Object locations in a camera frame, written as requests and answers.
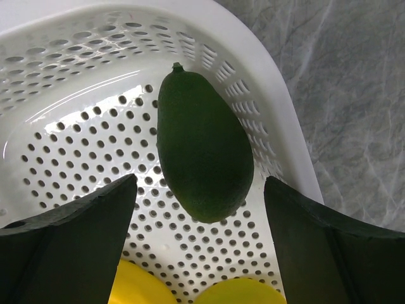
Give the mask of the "round yellow orange fruit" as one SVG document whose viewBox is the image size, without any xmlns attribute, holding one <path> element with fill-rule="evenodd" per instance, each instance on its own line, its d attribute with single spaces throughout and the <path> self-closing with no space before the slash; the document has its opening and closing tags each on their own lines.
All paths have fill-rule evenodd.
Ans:
<svg viewBox="0 0 405 304">
<path fill-rule="evenodd" d="M 127 260 L 120 260 L 108 304 L 177 303 L 169 288 L 159 279 Z"/>
</svg>

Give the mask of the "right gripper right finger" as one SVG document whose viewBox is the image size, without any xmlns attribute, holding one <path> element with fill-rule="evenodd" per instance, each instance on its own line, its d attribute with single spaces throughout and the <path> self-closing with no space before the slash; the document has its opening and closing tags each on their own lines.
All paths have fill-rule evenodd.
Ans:
<svg viewBox="0 0 405 304">
<path fill-rule="evenodd" d="M 264 200 L 288 303 L 404 303 L 404 233 L 336 212 L 275 177 Z"/>
</svg>

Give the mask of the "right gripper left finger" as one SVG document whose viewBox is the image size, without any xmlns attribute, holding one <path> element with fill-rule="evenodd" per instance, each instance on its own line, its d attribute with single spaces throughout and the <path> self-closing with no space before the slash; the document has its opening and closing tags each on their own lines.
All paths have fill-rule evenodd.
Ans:
<svg viewBox="0 0 405 304">
<path fill-rule="evenodd" d="M 1 229 L 2 303 L 107 303 L 134 212 L 128 174 Z"/>
</svg>

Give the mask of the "green avocado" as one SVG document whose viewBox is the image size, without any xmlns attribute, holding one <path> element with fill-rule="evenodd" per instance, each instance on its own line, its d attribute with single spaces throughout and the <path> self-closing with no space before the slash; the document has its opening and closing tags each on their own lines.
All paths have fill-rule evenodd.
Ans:
<svg viewBox="0 0 405 304">
<path fill-rule="evenodd" d="M 246 131 L 207 79 L 179 62 L 159 88 L 157 131 L 164 178 L 192 218 L 219 222 L 243 204 L 254 178 Z"/>
</svg>

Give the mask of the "yellow banana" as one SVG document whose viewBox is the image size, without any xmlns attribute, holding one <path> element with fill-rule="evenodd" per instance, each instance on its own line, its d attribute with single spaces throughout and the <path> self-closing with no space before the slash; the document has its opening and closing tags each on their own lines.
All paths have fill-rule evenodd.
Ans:
<svg viewBox="0 0 405 304">
<path fill-rule="evenodd" d="M 276 289 L 246 277 L 229 279 L 210 286 L 194 301 L 194 303 L 202 304 L 272 304 L 286 302 L 286 299 Z"/>
</svg>

